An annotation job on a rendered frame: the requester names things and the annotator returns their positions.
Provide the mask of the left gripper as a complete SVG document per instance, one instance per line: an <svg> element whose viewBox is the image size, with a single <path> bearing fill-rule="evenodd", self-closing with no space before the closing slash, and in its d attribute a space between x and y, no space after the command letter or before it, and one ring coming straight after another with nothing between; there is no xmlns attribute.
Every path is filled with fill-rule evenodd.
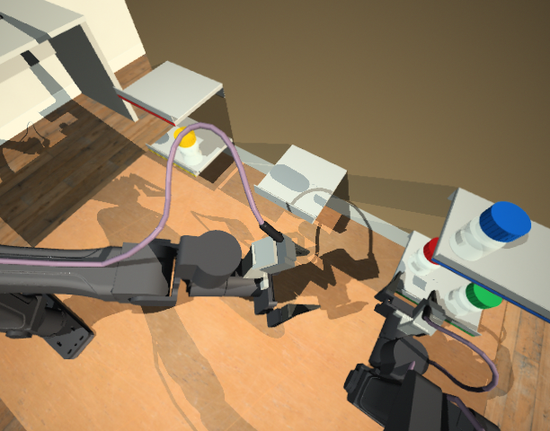
<svg viewBox="0 0 550 431"><path fill-rule="evenodd" d="M272 276L277 276L281 271L269 274L260 269L278 264L277 244L268 236L251 245L235 269L234 276L228 278L224 296L257 296L253 298L254 314L266 314L268 328L321 308L318 304L287 303L281 308L271 309L278 304L275 301Z"/></svg>

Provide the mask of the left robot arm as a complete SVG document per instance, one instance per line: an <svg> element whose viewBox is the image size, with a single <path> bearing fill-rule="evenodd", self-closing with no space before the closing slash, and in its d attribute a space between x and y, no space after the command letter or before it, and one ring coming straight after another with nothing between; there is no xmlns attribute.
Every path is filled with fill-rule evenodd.
<svg viewBox="0 0 550 431"><path fill-rule="evenodd" d="M42 294L175 306L181 279L189 279L182 280L189 297L224 296L226 282L242 258L232 234L212 230L201 236L183 235L179 244L155 238L132 257L102 265L136 245L124 242L122 247L63 250L0 244L0 332L10 339L37 335L64 359L71 359L91 332Z"/></svg>

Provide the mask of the white bottle with red cap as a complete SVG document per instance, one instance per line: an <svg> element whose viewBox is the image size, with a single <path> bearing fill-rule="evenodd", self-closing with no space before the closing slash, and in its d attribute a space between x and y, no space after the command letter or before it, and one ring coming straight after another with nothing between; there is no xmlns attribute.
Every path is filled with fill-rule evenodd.
<svg viewBox="0 0 550 431"><path fill-rule="evenodd" d="M431 261L439 237L433 238L420 247L407 260L408 268L417 276L426 276L441 266Z"/></svg>

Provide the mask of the white bottle with blue cap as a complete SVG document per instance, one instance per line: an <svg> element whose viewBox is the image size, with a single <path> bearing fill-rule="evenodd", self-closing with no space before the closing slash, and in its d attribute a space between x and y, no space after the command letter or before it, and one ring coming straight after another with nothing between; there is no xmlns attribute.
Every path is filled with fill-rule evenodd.
<svg viewBox="0 0 550 431"><path fill-rule="evenodd" d="M449 238L451 250L467 261L478 260L528 233L531 221L515 204L500 201L473 218Z"/></svg>

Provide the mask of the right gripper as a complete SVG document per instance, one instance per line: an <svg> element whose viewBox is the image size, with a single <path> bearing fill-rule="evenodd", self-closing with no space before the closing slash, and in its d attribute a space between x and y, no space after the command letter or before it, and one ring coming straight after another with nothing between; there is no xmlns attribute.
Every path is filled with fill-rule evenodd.
<svg viewBox="0 0 550 431"><path fill-rule="evenodd" d="M391 282L395 280L390 282L391 284L389 283L390 286L384 287L374 296L381 302L376 304L374 311L386 318L378 337L394 340L404 337L412 338L414 335L416 337L431 336L436 329L422 319L424 309L421 309L413 318L415 307L394 295L401 273L402 271L399 271Z"/></svg>

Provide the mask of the white bottle with green cap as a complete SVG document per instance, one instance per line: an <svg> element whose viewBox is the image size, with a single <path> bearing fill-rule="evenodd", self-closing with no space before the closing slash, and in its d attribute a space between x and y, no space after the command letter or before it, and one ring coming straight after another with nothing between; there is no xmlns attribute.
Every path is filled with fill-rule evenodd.
<svg viewBox="0 0 550 431"><path fill-rule="evenodd" d="M502 298L474 283L453 289L444 296L444 304L448 310L458 316L496 307L501 301Z"/></svg>

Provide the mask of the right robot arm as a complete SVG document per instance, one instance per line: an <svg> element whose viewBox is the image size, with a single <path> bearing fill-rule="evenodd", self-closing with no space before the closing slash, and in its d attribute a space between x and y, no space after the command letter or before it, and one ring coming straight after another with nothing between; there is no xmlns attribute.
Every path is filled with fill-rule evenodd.
<svg viewBox="0 0 550 431"><path fill-rule="evenodd" d="M457 405L444 397L441 402L440 387L422 376L430 360L417 339L377 338L368 362L374 368L357 364L350 370L343 389L348 393L347 401L382 426L383 431L440 431L440 425L441 431L481 431L480 426L485 431L501 431L468 408L475 416L473 427Z"/></svg>

